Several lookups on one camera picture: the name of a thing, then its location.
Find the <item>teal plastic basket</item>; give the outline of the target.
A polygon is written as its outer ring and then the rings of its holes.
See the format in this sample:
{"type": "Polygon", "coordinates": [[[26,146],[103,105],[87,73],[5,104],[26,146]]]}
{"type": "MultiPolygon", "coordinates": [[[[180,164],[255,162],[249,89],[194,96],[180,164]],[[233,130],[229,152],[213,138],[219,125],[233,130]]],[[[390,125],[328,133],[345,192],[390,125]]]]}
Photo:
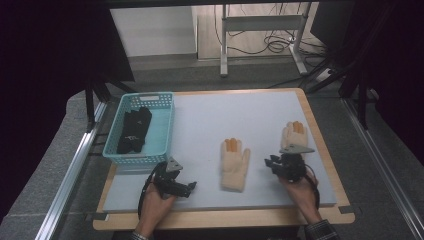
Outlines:
{"type": "Polygon", "coordinates": [[[130,93],[121,97],[103,156],[116,165],[150,166],[169,158],[174,118],[174,94],[172,92],[130,93]],[[147,107],[152,113],[145,144],[140,152],[118,154],[117,145],[122,133],[124,116],[131,111],[147,107]]]}

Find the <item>wooden table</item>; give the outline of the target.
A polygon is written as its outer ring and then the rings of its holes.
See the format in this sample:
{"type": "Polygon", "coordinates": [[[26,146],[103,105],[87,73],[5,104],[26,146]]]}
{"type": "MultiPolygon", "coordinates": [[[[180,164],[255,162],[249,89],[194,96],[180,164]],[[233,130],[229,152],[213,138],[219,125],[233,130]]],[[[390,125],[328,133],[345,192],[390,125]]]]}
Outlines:
{"type": "MultiPolygon", "coordinates": [[[[299,88],[279,89],[279,90],[228,90],[228,91],[208,91],[208,92],[182,92],[180,95],[194,95],[204,93],[245,93],[248,91],[270,92],[297,90],[301,101],[307,104],[307,121],[312,125],[312,134],[316,141],[317,149],[324,158],[324,167],[329,176],[330,183],[335,190],[337,202],[332,206],[321,203],[320,213],[333,224],[350,224],[355,220],[355,213],[346,196],[343,185],[338,176],[337,170],[328,152],[327,146],[311,107],[306,99],[305,93],[299,88]]],[[[158,225],[161,230],[180,229],[200,229],[200,228],[247,228],[247,227],[268,227],[268,226],[290,226],[302,225],[305,220],[293,203],[286,207],[271,207],[259,209],[224,209],[224,210],[178,210],[174,207],[158,225]]]]}

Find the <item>person's right hand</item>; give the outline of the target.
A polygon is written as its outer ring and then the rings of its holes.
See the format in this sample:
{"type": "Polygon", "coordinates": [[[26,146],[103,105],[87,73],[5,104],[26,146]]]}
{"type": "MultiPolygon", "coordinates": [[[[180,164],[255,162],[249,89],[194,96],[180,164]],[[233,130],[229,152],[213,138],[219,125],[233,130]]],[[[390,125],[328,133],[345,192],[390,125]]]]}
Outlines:
{"type": "Polygon", "coordinates": [[[306,222],[308,224],[315,224],[320,222],[322,217],[316,208],[314,189],[308,179],[311,179],[314,185],[317,184],[317,179],[311,172],[307,173],[306,178],[295,183],[290,183],[282,177],[279,178],[279,181],[286,188],[289,197],[298,207],[306,222]]]}

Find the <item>white cabinet panel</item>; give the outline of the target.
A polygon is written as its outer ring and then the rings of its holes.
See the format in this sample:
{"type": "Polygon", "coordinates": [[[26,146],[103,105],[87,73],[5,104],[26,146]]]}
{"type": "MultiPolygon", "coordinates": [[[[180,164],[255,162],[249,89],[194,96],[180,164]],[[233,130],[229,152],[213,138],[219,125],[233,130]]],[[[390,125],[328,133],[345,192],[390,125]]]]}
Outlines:
{"type": "Polygon", "coordinates": [[[110,12],[128,57],[197,52],[197,20],[190,6],[110,12]]]}

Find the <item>beige knit glove orange fingertips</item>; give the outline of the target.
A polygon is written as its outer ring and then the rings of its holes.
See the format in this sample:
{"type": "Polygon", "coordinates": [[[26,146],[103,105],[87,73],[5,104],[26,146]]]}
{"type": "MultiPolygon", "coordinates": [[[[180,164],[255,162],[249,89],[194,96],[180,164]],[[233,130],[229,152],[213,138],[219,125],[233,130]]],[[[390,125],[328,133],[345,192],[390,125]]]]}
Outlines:
{"type": "Polygon", "coordinates": [[[299,121],[288,122],[282,131],[281,147],[289,145],[308,146],[307,128],[299,121]]]}
{"type": "Polygon", "coordinates": [[[242,149],[236,138],[225,139],[221,144],[221,186],[243,192],[250,160],[250,149],[242,149]]]}

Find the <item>white metal desk frame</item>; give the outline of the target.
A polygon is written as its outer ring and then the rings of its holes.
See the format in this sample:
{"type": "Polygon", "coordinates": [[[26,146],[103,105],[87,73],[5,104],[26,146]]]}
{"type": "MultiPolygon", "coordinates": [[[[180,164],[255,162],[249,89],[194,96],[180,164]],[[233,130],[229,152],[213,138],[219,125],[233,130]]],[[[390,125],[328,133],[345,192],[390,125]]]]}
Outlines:
{"type": "Polygon", "coordinates": [[[221,49],[220,49],[220,76],[228,75],[228,46],[227,35],[229,32],[243,31],[293,31],[295,35],[289,42],[291,56],[297,66],[299,74],[305,76],[307,69],[299,53],[299,46],[311,9],[307,3],[302,13],[296,15],[267,15],[267,16],[229,16],[228,5],[222,6],[221,16],[221,49]]]}

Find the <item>black stand legs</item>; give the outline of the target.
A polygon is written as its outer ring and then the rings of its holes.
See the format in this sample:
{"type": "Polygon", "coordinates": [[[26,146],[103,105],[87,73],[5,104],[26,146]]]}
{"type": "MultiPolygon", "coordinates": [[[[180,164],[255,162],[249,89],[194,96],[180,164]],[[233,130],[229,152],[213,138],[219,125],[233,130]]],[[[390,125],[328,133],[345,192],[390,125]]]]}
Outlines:
{"type": "Polygon", "coordinates": [[[105,77],[95,77],[91,78],[86,82],[85,87],[85,101],[86,101],[86,112],[87,112],[87,128],[86,132],[89,133],[94,129],[95,126],[95,111],[94,111],[94,98],[93,95],[96,95],[98,100],[102,103],[107,103],[111,94],[108,90],[106,84],[110,83],[113,86],[123,90],[126,93],[135,93],[135,90],[126,84],[105,77]]]}
{"type": "Polygon", "coordinates": [[[349,98],[352,96],[355,89],[358,90],[358,99],[357,99],[357,120],[360,125],[367,130],[366,122],[366,104],[367,104],[367,84],[362,71],[364,65],[364,53],[357,53],[353,60],[347,64],[345,67],[337,70],[335,73],[331,74],[329,77],[323,81],[317,83],[316,85],[307,88],[307,93],[315,93],[322,88],[330,85],[336,80],[341,79],[342,77],[345,80],[342,82],[338,90],[338,94],[341,98],[349,98]]]}

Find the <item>white foam mat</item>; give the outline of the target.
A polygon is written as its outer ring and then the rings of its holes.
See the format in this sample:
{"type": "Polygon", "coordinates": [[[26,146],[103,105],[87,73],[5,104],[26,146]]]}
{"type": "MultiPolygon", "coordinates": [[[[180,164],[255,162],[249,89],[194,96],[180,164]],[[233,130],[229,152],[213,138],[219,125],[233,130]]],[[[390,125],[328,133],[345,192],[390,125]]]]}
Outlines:
{"type": "Polygon", "coordinates": [[[305,155],[305,162],[319,179],[321,203],[334,205],[335,190],[307,121],[307,104],[298,94],[297,90],[288,90],[177,96],[170,155],[183,166],[177,180],[183,184],[195,181],[197,185],[174,207],[224,210],[290,206],[285,188],[264,162],[279,153],[282,130],[289,121],[307,127],[308,146],[314,151],[305,155]],[[242,192],[227,191],[220,185],[221,143],[229,138],[239,139],[242,147],[251,151],[242,192]]]}

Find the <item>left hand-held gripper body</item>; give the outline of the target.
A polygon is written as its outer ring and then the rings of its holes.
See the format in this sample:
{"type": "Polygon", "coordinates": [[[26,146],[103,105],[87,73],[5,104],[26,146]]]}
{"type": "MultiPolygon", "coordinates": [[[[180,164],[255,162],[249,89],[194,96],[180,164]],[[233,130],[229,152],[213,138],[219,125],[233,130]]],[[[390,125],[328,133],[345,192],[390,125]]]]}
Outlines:
{"type": "Polygon", "coordinates": [[[154,185],[162,199],[166,199],[168,195],[179,197],[184,195],[184,186],[176,181],[182,169],[183,167],[174,158],[160,162],[155,167],[154,185]]]}

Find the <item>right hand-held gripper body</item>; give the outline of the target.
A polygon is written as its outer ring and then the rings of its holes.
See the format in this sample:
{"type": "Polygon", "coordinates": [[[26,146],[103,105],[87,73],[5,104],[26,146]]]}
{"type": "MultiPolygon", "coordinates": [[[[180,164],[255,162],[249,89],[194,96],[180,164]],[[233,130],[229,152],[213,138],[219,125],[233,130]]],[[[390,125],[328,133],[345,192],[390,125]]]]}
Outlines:
{"type": "Polygon", "coordinates": [[[312,153],[314,149],[289,144],[280,150],[281,156],[273,173],[289,182],[298,182],[306,176],[306,164],[302,157],[304,153],[312,153]]]}

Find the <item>person's left hand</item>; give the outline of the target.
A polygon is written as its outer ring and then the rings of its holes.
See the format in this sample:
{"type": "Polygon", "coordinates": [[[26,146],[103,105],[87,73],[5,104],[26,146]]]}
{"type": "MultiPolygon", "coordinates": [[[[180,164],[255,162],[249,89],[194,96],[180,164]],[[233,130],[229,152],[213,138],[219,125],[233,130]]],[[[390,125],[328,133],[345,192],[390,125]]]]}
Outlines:
{"type": "Polygon", "coordinates": [[[173,195],[163,199],[156,186],[150,183],[145,192],[139,223],[134,232],[149,238],[156,226],[170,212],[176,199],[177,197],[173,195]]]}

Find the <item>white power strip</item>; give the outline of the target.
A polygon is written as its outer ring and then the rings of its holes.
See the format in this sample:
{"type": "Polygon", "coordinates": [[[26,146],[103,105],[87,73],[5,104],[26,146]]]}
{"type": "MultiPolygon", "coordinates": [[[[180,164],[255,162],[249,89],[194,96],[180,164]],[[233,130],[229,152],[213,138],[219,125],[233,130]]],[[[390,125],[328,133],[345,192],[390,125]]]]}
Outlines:
{"type": "Polygon", "coordinates": [[[322,82],[332,75],[333,71],[330,68],[324,69],[316,78],[317,82],[322,82]]]}

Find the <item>black glove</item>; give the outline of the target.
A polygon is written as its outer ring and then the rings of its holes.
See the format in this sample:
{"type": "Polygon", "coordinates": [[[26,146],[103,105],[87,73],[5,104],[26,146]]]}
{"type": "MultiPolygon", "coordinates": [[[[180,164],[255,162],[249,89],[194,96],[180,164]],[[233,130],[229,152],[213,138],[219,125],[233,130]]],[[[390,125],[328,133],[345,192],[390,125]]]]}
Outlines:
{"type": "Polygon", "coordinates": [[[130,132],[128,140],[134,152],[140,152],[145,144],[152,113],[147,107],[141,107],[138,111],[130,113],[130,132]]]}
{"type": "Polygon", "coordinates": [[[123,121],[122,133],[117,145],[118,154],[127,154],[137,151],[138,137],[136,136],[135,112],[126,113],[123,121]]]}

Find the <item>dark curtain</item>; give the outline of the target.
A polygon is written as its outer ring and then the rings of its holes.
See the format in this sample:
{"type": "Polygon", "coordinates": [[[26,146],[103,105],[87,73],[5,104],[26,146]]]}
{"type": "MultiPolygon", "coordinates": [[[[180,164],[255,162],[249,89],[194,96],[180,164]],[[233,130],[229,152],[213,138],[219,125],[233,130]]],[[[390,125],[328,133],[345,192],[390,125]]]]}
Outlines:
{"type": "Polygon", "coordinates": [[[358,64],[341,96],[375,90],[376,110],[424,164],[424,0],[322,1],[311,33],[339,68],[358,64]]]}
{"type": "Polygon", "coordinates": [[[0,0],[0,222],[69,98],[92,81],[132,78],[106,0],[0,0]]]}

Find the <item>aluminium rail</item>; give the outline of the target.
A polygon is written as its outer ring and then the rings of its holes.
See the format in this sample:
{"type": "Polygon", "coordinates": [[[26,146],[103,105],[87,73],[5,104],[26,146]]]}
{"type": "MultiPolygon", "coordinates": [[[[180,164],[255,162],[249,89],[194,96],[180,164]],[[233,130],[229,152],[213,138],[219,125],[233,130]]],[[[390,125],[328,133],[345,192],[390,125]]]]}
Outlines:
{"type": "Polygon", "coordinates": [[[59,224],[61,215],[73,191],[81,169],[88,156],[89,150],[99,129],[100,121],[107,108],[107,103],[99,103],[94,111],[94,127],[83,135],[72,161],[64,175],[52,204],[41,224],[34,240],[50,240],[59,224]]]}
{"type": "Polygon", "coordinates": [[[341,103],[346,108],[355,130],[364,143],[377,171],[382,177],[383,182],[389,190],[392,199],[396,203],[415,240],[424,240],[424,220],[419,215],[409,196],[399,184],[371,134],[357,119],[357,110],[354,104],[346,99],[342,99],[341,103]]]}

